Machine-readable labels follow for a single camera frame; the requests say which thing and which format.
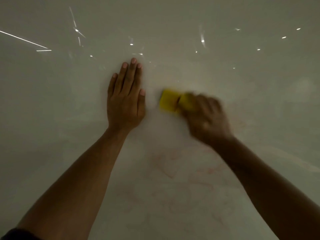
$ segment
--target yellow sponge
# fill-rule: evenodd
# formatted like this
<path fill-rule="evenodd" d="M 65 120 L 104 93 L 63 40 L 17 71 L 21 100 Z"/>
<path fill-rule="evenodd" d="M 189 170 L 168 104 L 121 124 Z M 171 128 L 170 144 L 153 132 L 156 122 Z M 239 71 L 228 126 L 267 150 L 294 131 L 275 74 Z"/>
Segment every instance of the yellow sponge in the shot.
<path fill-rule="evenodd" d="M 163 90 L 159 107 L 165 111 L 180 114 L 181 111 L 178 105 L 187 111 L 196 111 L 197 108 L 191 94 L 171 89 Z"/>

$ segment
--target skin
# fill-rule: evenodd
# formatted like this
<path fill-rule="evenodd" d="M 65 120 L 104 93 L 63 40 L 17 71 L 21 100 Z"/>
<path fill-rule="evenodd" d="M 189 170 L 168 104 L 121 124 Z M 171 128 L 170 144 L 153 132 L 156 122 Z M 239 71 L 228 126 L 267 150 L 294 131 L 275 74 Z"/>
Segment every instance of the skin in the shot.
<path fill-rule="evenodd" d="M 87 239 L 128 133 L 145 116 L 142 66 L 123 63 L 108 88 L 108 129 L 38 199 L 18 224 L 43 240 Z M 214 149 L 238 177 L 280 240 L 320 239 L 320 209 L 232 134 L 216 98 L 192 95 L 196 112 L 180 108 L 191 135 Z"/>

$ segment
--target person's right hand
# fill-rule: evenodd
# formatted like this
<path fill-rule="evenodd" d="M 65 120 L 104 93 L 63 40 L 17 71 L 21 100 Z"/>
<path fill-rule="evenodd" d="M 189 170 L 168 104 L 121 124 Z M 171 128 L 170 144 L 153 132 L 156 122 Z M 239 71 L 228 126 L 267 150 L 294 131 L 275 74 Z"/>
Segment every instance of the person's right hand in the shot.
<path fill-rule="evenodd" d="M 234 138 L 226 113 L 218 99 L 193 94 L 190 94 L 190 99 L 194 100 L 196 112 L 186 111 L 182 107 L 180 109 L 193 137 L 214 148 Z"/>

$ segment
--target bright light spot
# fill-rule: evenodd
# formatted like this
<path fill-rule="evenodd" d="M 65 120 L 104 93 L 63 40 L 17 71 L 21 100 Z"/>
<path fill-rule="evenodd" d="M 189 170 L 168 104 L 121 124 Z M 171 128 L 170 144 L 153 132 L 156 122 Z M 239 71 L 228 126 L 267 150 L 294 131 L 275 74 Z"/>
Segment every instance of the bright light spot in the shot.
<path fill-rule="evenodd" d="M 19 38 L 19 37 L 17 37 L 17 36 L 12 35 L 12 34 L 9 34 L 9 33 L 3 32 L 3 31 L 0 31 L 0 32 L 1 32 L 1 33 L 4 33 L 4 34 L 6 34 L 6 35 L 10 35 L 10 36 L 12 36 L 12 37 L 15 37 L 15 38 L 17 38 L 17 39 L 24 40 L 24 39 L 22 39 L 22 38 Z M 40 47 L 43 47 L 43 48 L 46 48 L 46 49 L 47 49 L 47 47 L 44 47 L 44 46 L 42 46 L 42 45 L 33 43 L 33 42 L 31 42 L 31 41 L 28 41 L 28 40 L 24 40 L 24 41 L 27 41 L 27 42 L 29 42 L 29 43 L 31 43 L 31 44 L 35 44 L 35 45 L 37 45 L 37 46 L 40 46 Z"/>

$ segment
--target fingernail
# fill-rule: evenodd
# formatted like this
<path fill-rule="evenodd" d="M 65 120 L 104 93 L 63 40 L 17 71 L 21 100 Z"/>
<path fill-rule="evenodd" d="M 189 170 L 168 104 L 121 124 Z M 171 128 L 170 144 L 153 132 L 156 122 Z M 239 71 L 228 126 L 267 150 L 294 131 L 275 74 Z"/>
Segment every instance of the fingernail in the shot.
<path fill-rule="evenodd" d="M 146 90 L 145 90 L 145 89 L 140 89 L 139 94 L 140 94 L 141 96 L 145 96 L 145 95 L 146 95 Z"/>

